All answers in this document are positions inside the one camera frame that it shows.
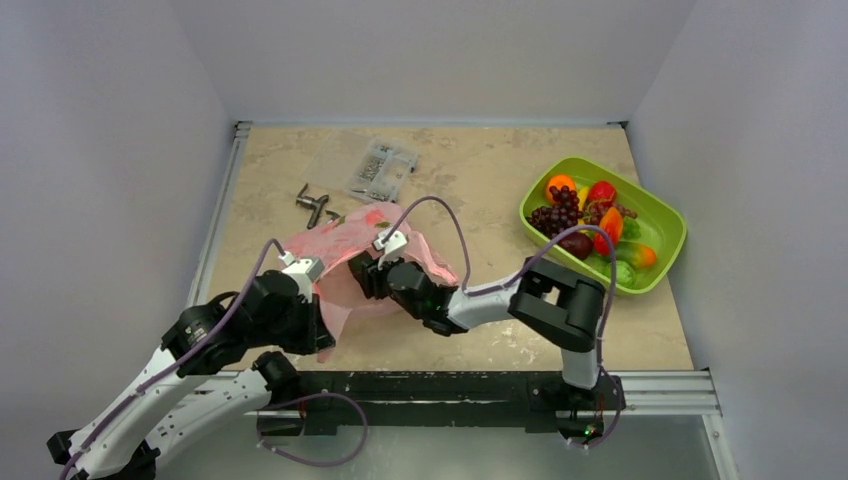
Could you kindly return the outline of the fake dark grapes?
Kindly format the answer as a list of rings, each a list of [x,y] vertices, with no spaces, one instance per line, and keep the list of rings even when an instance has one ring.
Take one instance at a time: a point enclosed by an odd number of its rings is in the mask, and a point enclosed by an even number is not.
[[[568,186],[547,188],[547,204],[534,209],[525,217],[531,227],[547,238],[574,227],[583,218],[579,195]]]

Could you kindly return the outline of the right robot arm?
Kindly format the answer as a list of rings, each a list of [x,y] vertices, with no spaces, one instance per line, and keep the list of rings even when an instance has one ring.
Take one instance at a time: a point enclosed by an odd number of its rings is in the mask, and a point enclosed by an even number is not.
[[[471,292],[438,284],[418,263],[403,259],[380,266],[362,253],[347,266],[366,298],[390,298],[442,336],[509,318],[520,321],[560,348],[561,392],[569,404],[584,407],[599,396],[598,340],[610,297],[598,281],[544,258],[529,258],[511,284],[493,282]]]

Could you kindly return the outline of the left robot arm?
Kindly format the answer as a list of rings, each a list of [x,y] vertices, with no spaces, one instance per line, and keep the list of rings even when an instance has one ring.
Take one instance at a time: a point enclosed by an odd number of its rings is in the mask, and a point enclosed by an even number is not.
[[[152,479],[158,466],[230,417],[300,395],[287,354],[334,346],[315,285],[320,270],[297,261],[255,274],[185,309],[150,360],[93,421],[47,442],[63,479]]]

